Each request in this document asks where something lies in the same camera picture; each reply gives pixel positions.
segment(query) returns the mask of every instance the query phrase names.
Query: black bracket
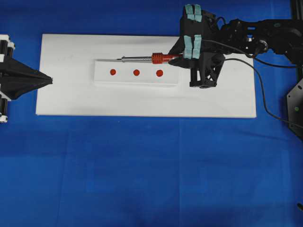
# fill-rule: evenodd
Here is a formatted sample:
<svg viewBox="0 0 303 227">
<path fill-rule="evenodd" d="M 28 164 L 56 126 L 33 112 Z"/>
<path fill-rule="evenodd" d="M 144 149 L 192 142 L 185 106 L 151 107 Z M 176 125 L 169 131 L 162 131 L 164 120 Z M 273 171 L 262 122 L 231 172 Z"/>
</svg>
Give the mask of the black bracket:
<svg viewBox="0 0 303 227">
<path fill-rule="evenodd" d="M 288 120 L 303 125 L 303 79 L 287 94 Z M 303 139 L 303 129 L 289 124 L 289 129 Z"/>
</svg>

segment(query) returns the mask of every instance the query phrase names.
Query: robotic arm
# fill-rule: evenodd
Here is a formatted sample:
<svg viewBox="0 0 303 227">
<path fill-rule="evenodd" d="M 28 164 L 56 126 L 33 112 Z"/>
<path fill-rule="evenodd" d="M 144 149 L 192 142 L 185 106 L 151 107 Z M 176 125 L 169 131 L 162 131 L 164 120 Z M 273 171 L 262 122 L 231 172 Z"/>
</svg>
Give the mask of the robotic arm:
<svg viewBox="0 0 303 227">
<path fill-rule="evenodd" d="M 303 64 L 303 21 L 245 22 L 236 19 L 219 29 L 217 22 L 220 18 L 202 10 L 200 21 L 197 19 L 197 8 L 197 5 L 184 7 L 180 21 L 180 38 L 169 52 L 183 54 L 169 64 L 191 70 L 191 87 L 217 86 L 225 60 L 224 54 L 242 53 L 264 63 L 256 57 L 272 49 L 276 54 L 284 54 L 292 64 Z"/>
</svg>

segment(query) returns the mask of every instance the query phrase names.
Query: metal shaft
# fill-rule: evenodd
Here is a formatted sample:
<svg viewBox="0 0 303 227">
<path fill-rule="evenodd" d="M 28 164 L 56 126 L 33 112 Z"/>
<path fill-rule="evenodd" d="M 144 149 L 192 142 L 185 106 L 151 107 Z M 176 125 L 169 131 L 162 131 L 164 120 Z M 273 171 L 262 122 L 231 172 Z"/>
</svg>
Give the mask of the metal shaft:
<svg viewBox="0 0 303 227">
<path fill-rule="evenodd" d="M 134 61 L 134 62 L 152 62 L 152 57 L 122 57 L 117 59 L 118 61 L 127 62 L 127 61 Z"/>
</svg>

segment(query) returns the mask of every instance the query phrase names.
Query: black cable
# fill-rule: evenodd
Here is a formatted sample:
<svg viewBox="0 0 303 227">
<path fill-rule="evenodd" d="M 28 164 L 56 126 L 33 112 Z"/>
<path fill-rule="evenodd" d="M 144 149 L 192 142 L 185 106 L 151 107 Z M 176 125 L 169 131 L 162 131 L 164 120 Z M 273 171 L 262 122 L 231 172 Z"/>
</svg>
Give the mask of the black cable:
<svg viewBox="0 0 303 227">
<path fill-rule="evenodd" d="M 218 17 L 218 18 L 216 19 L 216 24 L 218 24 L 218 21 L 219 21 L 220 19 L 221 19 L 221 20 L 223 21 L 223 23 L 226 25 L 226 20 L 225 20 L 224 17 Z"/>
<path fill-rule="evenodd" d="M 243 50 L 240 50 L 240 49 L 238 49 L 238 48 L 236 48 L 236 47 L 229 46 L 229 45 L 226 45 L 226 44 L 223 44 L 223 43 L 221 43 L 221 42 L 214 41 L 214 40 L 202 39 L 202 41 L 204 41 L 204 42 L 210 42 L 210 43 L 214 43 L 214 44 L 218 44 L 218 45 L 225 46 L 225 47 L 227 47 L 227 48 L 236 50 L 236 51 L 238 51 L 238 52 L 240 52 L 240 53 L 245 54 L 246 57 L 248 57 L 248 58 L 253 58 L 253 59 L 255 59 L 256 61 L 258 61 L 258 62 L 260 62 L 260 63 L 262 63 L 262 64 L 265 64 L 265 65 L 271 66 L 271 67 L 284 68 L 284 69 L 299 69 L 299 68 L 302 68 L 302 66 L 274 65 L 274 64 L 271 64 L 271 63 L 267 63 L 267 62 L 265 62 L 265 61 L 262 61 L 262 60 L 260 60 L 260 59 L 258 59 L 258 58 L 256 58 L 256 57 L 253 57 L 253 56 L 249 55 L 248 53 L 244 52 Z"/>
<path fill-rule="evenodd" d="M 242 63 L 244 63 L 244 64 L 250 66 L 251 68 L 253 68 L 254 71 L 257 73 L 258 78 L 259 78 L 259 81 L 260 81 L 261 90 L 262 90 L 262 96 L 263 96 L 263 106 L 264 106 L 264 108 L 265 108 L 265 111 L 266 111 L 270 116 L 272 116 L 272 117 L 274 117 L 274 118 L 276 118 L 276 119 L 278 119 L 278 120 L 280 120 L 280 121 L 283 121 L 283 122 L 288 123 L 288 124 L 295 125 L 295 126 L 297 126 L 298 128 L 303 129 L 303 126 L 302 126 L 302 125 L 299 125 L 299 124 L 296 124 L 296 123 L 287 121 L 287 120 L 285 120 L 285 119 L 283 119 L 283 118 L 281 118 L 281 117 L 278 117 L 278 116 L 272 114 L 272 113 L 268 110 L 267 105 L 266 105 L 266 100 L 265 100 L 265 91 L 264 91 L 264 86 L 263 86 L 262 77 L 261 77 L 260 73 L 256 70 L 255 67 L 253 67 L 251 64 L 247 63 L 246 61 L 243 61 L 243 60 L 238 59 L 238 58 L 229 58 L 229 59 L 225 59 L 225 61 L 240 61 L 240 62 L 242 62 Z"/>
</svg>

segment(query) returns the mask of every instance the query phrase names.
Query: black robot end effector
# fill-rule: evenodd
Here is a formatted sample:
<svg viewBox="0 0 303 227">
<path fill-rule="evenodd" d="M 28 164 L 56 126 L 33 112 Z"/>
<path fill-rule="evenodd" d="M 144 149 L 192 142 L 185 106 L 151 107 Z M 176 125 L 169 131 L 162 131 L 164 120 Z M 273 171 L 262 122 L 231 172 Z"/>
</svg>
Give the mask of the black robot end effector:
<svg viewBox="0 0 303 227">
<path fill-rule="evenodd" d="M 217 86 L 217 80 L 225 57 L 217 52 L 213 43 L 219 32 L 216 16 L 199 5 L 186 5 L 180 20 L 180 37 L 169 54 L 183 54 L 169 62 L 170 65 L 190 69 L 191 87 L 209 88 Z"/>
<path fill-rule="evenodd" d="M 7 35 L 0 40 L 0 92 L 11 100 L 29 91 L 52 84 L 53 79 L 12 58 L 15 46 Z"/>
</svg>

